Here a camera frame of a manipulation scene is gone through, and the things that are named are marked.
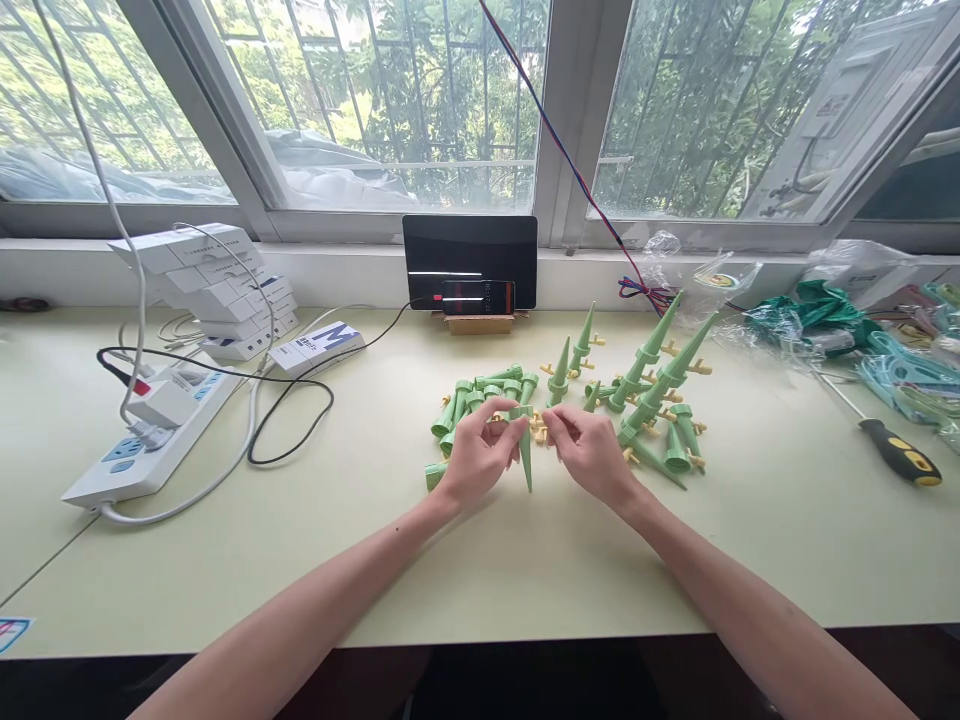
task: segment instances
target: smartphone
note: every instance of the smartphone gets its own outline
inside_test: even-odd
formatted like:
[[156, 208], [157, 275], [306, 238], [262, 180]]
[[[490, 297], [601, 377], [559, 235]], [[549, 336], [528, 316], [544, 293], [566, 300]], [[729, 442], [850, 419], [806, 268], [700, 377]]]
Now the smartphone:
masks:
[[444, 280], [434, 300], [446, 315], [513, 315], [512, 280]]

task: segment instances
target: white power strip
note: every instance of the white power strip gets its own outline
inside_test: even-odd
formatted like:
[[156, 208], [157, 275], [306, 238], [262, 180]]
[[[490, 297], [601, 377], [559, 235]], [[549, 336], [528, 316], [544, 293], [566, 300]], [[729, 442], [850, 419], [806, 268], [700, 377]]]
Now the white power strip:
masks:
[[135, 435], [127, 435], [103, 459], [87, 470], [60, 499], [71, 505], [94, 509], [104, 502], [121, 502], [152, 495], [177, 469], [180, 461], [223, 407], [242, 378], [209, 373], [196, 386], [197, 407], [167, 443], [147, 452]]

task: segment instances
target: yellow and black handle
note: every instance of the yellow and black handle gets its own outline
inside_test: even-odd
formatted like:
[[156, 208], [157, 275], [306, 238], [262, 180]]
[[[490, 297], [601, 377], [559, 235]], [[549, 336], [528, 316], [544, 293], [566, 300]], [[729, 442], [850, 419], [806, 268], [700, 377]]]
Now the yellow and black handle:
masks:
[[879, 420], [866, 418], [860, 428], [870, 437], [880, 457], [891, 470], [914, 485], [931, 487], [943, 482], [937, 466], [896, 433], [890, 432]]

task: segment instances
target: person's left hand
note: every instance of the person's left hand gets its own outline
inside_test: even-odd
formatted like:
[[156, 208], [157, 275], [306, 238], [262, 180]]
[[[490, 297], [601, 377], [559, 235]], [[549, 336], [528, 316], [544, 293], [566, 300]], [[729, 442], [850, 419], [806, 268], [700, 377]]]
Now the person's left hand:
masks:
[[487, 422], [495, 412], [514, 407], [516, 400], [492, 397], [457, 424], [450, 465], [432, 495], [439, 493], [463, 510], [486, 495], [511, 463], [519, 462], [517, 443], [530, 419]]

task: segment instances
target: window glass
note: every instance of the window glass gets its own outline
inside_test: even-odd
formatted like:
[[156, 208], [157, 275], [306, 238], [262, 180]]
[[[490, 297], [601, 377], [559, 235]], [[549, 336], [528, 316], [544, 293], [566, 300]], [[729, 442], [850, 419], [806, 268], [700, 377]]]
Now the window glass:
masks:
[[[114, 0], [45, 0], [44, 8], [116, 200], [234, 204]], [[0, 197], [104, 202], [30, 0], [0, 0]]]
[[823, 222], [929, 80], [955, 13], [935, 0], [636, 0], [598, 202], [621, 218]]
[[[475, 0], [204, 0], [304, 209], [527, 213], [539, 120]], [[549, 0], [490, 10], [543, 87]]]
[[960, 99], [857, 214], [858, 220], [960, 221]]

